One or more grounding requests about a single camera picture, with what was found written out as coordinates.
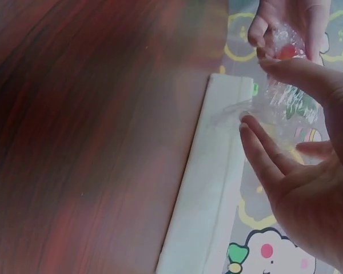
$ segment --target fingernail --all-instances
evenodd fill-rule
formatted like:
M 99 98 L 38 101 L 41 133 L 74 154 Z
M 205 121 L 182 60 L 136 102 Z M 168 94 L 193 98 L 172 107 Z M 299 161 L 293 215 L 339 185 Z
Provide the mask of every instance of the fingernail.
M 246 123 L 241 123 L 239 125 L 239 130 L 242 130 L 243 128 L 248 128 L 248 125 Z
M 242 118 L 244 118 L 245 116 L 250 115 L 250 112 L 248 110 L 244 110 L 239 114 L 239 120 L 241 122 Z
M 278 59 L 274 59 L 274 58 L 264 58 L 264 59 L 260 59 L 258 61 L 258 63 L 261 66 L 272 66 L 274 64 L 277 64 L 278 62 L 280 62 L 281 60 Z

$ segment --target cartoon tablecloth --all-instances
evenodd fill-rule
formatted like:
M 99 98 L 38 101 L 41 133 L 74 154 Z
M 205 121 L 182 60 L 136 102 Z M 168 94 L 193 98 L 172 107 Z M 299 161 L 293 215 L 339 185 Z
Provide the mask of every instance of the cartoon tablecloth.
M 258 1 L 230 0 L 229 35 L 220 67 L 220 73 L 254 79 L 253 105 L 264 99 L 267 85 L 266 75 L 257 64 L 255 49 L 249 46 L 247 39 L 257 6 Z M 325 66 L 343 71 L 343 0 L 332 1 L 321 58 Z M 328 139 L 322 112 L 313 125 L 298 124 L 288 129 L 285 136 L 296 142 Z M 294 148 L 290 153 L 298 162 L 309 161 Z M 244 166 L 240 193 L 223 274 L 338 273 L 296 247 L 285 236 L 249 163 Z

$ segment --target clear plastic bag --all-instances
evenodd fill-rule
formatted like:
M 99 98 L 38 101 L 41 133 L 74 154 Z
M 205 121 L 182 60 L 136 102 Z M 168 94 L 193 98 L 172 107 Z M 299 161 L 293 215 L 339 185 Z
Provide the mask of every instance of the clear plastic bag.
M 289 26 L 272 31 L 275 58 L 306 58 L 301 37 Z M 263 98 L 229 106 L 213 117 L 213 123 L 227 128 L 237 126 L 242 112 L 249 112 L 268 134 L 285 150 L 297 144 L 286 134 L 293 127 L 310 127 L 318 118 L 320 105 L 302 90 L 289 84 L 270 80 Z

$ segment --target finger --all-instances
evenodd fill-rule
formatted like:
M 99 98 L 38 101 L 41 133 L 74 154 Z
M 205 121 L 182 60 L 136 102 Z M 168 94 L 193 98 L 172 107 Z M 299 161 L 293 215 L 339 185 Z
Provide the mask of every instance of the finger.
M 338 84 L 343 82 L 343 72 L 301 58 L 285 61 L 263 59 L 259 62 L 274 79 L 304 90 L 322 106 L 329 101 Z
M 265 59 L 265 58 L 273 58 L 274 57 L 274 50 L 270 46 L 267 45 L 265 47 L 258 47 L 257 48 L 257 58 L 258 59 Z
M 257 15 L 254 17 L 252 24 L 248 30 L 248 41 L 253 47 L 264 47 L 264 34 L 268 28 L 268 23 L 259 15 L 259 8 Z
M 267 152 L 248 125 L 242 123 L 239 130 L 246 158 L 269 196 L 284 175 L 268 157 Z
M 300 166 L 299 163 L 284 155 L 278 145 L 272 138 L 265 132 L 262 126 L 258 123 L 257 119 L 251 115 L 245 115 L 241 119 L 242 123 L 246 123 L 248 127 L 254 132 L 268 157 L 280 169 L 280 171 L 287 175 Z
M 309 60 L 317 62 L 320 58 L 320 46 L 329 20 L 330 1 L 306 1 L 309 6 L 304 7 L 306 19 L 305 48 Z
M 331 156 L 334 149 L 330 141 L 302 142 L 296 145 L 296 149 L 311 157 L 326 159 Z

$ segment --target hand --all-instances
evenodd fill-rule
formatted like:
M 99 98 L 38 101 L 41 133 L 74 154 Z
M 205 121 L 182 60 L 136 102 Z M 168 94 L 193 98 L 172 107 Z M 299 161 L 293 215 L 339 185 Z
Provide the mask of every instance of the hand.
M 247 115 L 240 126 L 246 157 L 291 240 L 343 274 L 343 73 L 297 58 L 260 63 L 276 80 L 299 87 L 322 105 L 330 141 L 297 145 L 302 153 L 324 159 L 303 166 Z
M 304 39 L 309 60 L 320 62 L 319 51 L 329 20 L 329 9 L 330 0 L 260 0 L 248 31 L 249 43 L 264 48 L 269 30 L 285 22 Z

